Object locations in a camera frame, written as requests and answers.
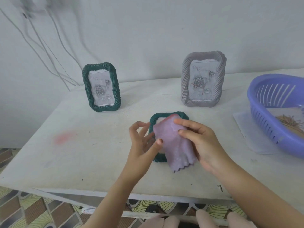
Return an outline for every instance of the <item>purple basket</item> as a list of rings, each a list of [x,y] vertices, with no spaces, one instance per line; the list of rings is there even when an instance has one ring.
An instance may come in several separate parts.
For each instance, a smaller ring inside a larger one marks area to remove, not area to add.
[[[302,107],[304,114],[304,78],[264,74],[252,80],[247,96],[251,115],[265,134],[285,152],[304,158],[304,139],[287,129],[266,109]]]

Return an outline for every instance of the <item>twisted rope frame border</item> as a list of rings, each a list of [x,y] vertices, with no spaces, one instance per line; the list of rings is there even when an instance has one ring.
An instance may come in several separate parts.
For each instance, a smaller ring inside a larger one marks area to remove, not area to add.
[[[102,69],[110,72],[110,78],[112,81],[112,88],[113,88],[113,95],[114,95],[114,99],[115,99],[114,105],[97,106],[94,104],[94,97],[93,97],[92,91],[91,91],[92,86],[89,81],[89,72],[96,71],[96,70],[102,70]],[[96,111],[96,112],[116,111],[119,109],[120,104],[121,104],[120,91],[119,91],[119,86],[118,86],[116,69],[111,63],[104,62],[101,64],[85,65],[82,69],[82,78],[83,78],[83,82],[85,84],[85,88],[86,88],[85,91],[87,93],[89,105],[94,111]]]
[[[190,65],[193,60],[203,61],[206,59],[214,59],[219,62],[218,67],[216,68],[215,74],[215,85],[214,85],[214,95],[210,101],[192,101],[189,99],[188,84],[190,80]],[[222,85],[224,83],[225,76],[225,67],[226,67],[226,57],[220,51],[211,51],[211,52],[193,52],[189,53],[185,58],[182,66],[182,77],[181,77],[181,101],[184,105],[188,107],[193,106],[203,106],[203,107],[213,107],[215,106],[221,96],[222,96]]]
[[[181,112],[181,111],[177,111],[177,112],[174,112],[174,113],[156,113],[150,119],[149,133],[153,132],[153,126],[156,124],[156,121],[157,121],[158,118],[167,118],[171,114],[178,114],[182,119],[189,120],[189,117],[184,112]],[[167,162],[166,155],[164,153],[157,153],[157,155],[155,156],[153,161],[155,161],[155,162]]]

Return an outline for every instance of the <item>white table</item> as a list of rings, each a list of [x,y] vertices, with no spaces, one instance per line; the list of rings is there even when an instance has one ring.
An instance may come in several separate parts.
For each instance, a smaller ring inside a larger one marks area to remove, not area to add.
[[[148,122],[155,113],[183,111],[190,119],[213,128],[236,163],[303,211],[304,160],[254,153],[232,116],[249,109],[249,83],[264,73],[269,72],[226,75],[222,98],[213,108],[184,106],[180,100],[180,78],[120,83],[122,104],[114,112],[93,111],[84,87],[77,87],[2,172],[0,185],[67,202],[73,201],[49,193],[104,197],[127,159],[130,125],[135,121]],[[273,73],[304,77],[304,69]],[[68,141],[55,144],[54,138],[65,133],[70,135]],[[167,163],[153,162],[130,198],[175,202],[231,200],[219,185],[199,163],[173,173]]]

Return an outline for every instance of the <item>green photo frame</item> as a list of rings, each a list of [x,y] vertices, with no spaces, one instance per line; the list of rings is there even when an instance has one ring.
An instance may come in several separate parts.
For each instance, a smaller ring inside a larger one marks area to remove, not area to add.
[[[156,113],[154,114],[150,119],[150,127],[149,127],[149,133],[153,132],[153,126],[156,124],[156,121],[158,118],[167,118],[171,114],[178,114],[182,119],[189,120],[189,117],[184,112],[174,112],[174,113]],[[155,162],[167,162],[166,155],[164,153],[158,153],[155,158]]]
[[[92,86],[89,81],[89,72],[97,71],[97,70],[107,70],[110,73],[110,78],[112,81],[112,90],[113,90],[113,95],[114,95],[114,100],[115,100],[114,105],[97,106],[94,104]],[[89,105],[94,111],[96,111],[96,112],[116,111],[119,109],[119,107],[121,105],[120,91],[119,91],[118,80],[117,80],[117,76],[116,76],[116,69],[111,63],[104,62],[101,64],[85,65],[84,68],[82,69],[82,77],[83,77],[83,82],[85,84],[87,97],[89,100]]]

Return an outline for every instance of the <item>patterned floor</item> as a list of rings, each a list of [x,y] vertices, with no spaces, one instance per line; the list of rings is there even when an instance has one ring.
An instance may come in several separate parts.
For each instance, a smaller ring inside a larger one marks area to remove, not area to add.
[[[18,151],[19,149],[0,149],[0,172]],[[195,216],[198,209],[207,211],[215,218],[226,218],[230,211],[236,211],[246,217],[238,205],[129,199],[125,206],[127,211],[189,216]],[[90,215],[83,214],[81,207],[77,205],[0,187],[0,228],[80,228],[89,217]],[[143,219],[138,218],[121,218],[118,228],[138,228],[143,222]]]

